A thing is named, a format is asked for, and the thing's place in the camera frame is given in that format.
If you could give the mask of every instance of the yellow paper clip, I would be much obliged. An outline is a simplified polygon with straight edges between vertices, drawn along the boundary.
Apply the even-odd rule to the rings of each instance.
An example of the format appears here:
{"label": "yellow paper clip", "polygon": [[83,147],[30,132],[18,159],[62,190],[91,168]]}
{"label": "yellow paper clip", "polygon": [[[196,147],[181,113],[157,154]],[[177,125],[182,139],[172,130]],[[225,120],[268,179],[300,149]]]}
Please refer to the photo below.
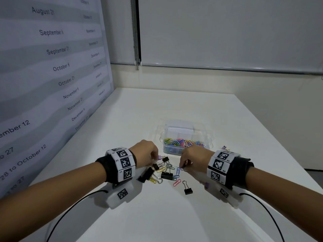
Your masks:
{"label": "yellow paper clip", "polygon": [[157,170],[156,172],[163,172],[164,170],[166,170],[166,167],[163,167],[163,168]]}
{"label": "yellow paper clip", "polygon": [[155,184],[157,183],[157,181],[153,178],[150,178],[149,181],[151,181],[152,183],[155,183]]}

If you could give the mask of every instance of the floor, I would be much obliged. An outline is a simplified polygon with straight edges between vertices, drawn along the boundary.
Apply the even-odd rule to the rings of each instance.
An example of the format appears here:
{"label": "floor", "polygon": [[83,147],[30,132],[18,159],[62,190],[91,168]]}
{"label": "floor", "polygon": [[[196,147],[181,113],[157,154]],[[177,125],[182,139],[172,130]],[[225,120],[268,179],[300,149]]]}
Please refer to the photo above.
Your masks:
{"label": "floor", "polygon": [[323,171],[307,171],[308,174],[323,188]]}

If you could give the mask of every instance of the clear plastic box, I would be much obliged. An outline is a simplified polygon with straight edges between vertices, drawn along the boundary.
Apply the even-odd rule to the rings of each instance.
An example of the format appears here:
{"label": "clear plastic box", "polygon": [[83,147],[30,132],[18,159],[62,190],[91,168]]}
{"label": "clear plastic box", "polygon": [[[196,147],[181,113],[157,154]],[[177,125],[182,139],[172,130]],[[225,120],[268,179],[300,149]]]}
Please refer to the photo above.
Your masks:
{"label": "clear plastic box", "polygon": [[210,149],[209,138],[202,123],[194,123],[184,120],[168,120],[165,125],[165,132],[162,135],[163,151],[167,154],[181,155],[185,147],[167,145],[166,138],[185,139],[192,141],[200,141]]}

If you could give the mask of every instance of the table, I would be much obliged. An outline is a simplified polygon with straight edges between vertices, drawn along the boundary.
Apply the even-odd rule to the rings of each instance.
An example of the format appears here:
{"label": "table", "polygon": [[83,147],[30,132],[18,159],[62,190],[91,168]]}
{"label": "table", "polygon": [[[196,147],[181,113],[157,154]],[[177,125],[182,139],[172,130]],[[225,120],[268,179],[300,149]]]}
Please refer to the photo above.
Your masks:
{"label": "table", "polygon": [[[33,183],[94,162],[107,149],[130,147],[141,139],[159,141],[161,122],[186,119],[204,123],[212,136],[212,150],[223,145],[251,158],[259,169],[314,191],[321,187],[280,145],[253,114],[232,94],[116,89],[70,139]],[[178,165],[179,156],[169,155]],[[50,241],[281,241],[266,211],[245,197],[232,208],[204,190],[185,172],[184,185],[135,181],[140,194],[111,210],[104,194],[87,198],[74,207],[55,229]],[[286,241],[314,241],[270,208]],[[45,241],[58,218],[23,241]]]}

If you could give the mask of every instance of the red paper clip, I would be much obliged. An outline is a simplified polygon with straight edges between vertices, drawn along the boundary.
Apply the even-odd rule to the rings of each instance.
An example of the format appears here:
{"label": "red paper clip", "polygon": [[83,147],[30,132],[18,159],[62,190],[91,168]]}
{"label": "red paper clip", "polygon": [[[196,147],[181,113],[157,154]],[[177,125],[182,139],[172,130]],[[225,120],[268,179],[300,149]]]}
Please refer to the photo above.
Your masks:
{"label": "red paper clip", "polygon": [[178,179],[175,183],[173,183],[173,187],[176,187],[179,183],[181,183],[181,179]]}

